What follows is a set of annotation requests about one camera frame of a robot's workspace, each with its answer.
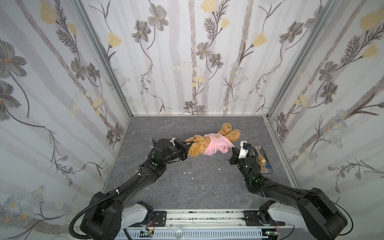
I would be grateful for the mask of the brown plush teddy bear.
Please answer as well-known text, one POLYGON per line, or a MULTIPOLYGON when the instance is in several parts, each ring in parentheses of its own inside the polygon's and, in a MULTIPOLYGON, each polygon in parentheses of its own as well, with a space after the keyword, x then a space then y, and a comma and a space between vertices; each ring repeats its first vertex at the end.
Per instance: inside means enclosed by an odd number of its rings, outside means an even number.
MULTIPOLYGON (((224 123, 218 133, 225 136, 232 143, 238 141, 241 137, 241 132, 238 129, 233 130, 230 123, 224 123)), ((189 148, 188 155, 191 157, 197 157, 199 155, 204 155, 203 152, 209 145, 210 140, 206 139, 204 136, 195 135, 187 139, 186 142, 192 142, 192 146, 189 148)))

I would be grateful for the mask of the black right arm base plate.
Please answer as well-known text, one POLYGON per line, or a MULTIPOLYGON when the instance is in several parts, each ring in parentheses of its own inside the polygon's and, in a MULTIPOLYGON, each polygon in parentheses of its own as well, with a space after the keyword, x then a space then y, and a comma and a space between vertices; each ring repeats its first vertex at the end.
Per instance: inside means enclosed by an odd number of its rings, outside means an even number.
POLYGON ((247 227, 261 227, 261 226, 285 226, 286 223, 284 222, 276 222, 272 220, 268 212, 266 211, 244 211, 244 218, 243 220, 246 223, 247 227))

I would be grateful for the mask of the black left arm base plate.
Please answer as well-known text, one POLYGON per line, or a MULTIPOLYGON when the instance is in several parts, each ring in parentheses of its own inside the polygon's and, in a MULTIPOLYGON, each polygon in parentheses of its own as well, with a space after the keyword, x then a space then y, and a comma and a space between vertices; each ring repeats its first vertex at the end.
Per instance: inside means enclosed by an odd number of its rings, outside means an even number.
POLYGON ((167 219, 166 211, 149 211, 144 220, 140 223, 141 226, 165 227, 167 219))

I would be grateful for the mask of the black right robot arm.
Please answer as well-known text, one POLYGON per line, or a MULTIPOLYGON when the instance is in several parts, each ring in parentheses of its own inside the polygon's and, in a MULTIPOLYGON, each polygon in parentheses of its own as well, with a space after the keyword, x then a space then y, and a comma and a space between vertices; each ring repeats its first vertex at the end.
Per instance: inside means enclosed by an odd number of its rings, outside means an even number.
POLYGON ((231 165, 236 165, 244 177, 247 190, 255 195, 270 198, 298 210, 304 220, 304 227, 318 240, 334 240, 348 225, 347 218, 323 191, 296 189, 278 184, 261 174, 258 153, 250 147, 244 155, 244 148, 232 148, 231 165))

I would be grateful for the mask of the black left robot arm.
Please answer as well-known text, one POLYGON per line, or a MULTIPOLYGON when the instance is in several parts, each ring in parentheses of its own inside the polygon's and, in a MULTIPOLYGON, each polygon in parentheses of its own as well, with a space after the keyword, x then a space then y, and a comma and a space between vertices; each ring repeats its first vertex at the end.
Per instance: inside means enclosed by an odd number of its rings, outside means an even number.
POLYGON ((153 140, 151 151, 138 171, 107 193, 96 193, 89 205, 71 220, 69 233, 80 240, 113 240, 122 227, 123 207, 140 190, 156 182, 167 164, 188 158, 192 142, 179 139, 153 140))

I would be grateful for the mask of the pink bear hoodie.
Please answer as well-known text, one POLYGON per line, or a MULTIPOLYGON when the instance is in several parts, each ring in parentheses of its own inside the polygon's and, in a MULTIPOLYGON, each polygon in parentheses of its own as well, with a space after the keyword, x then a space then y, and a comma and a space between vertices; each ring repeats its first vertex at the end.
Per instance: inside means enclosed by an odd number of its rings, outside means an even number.
POLYGON ((230 140, 228 140, 225 136, 219 133, 204 135, 204 137, 210 140, 209 145, 203 152, 203 154, 207 156, 211 156, 216 152, 221 152, 225 154, 229 151, 229 149, 235 147, 230 140))

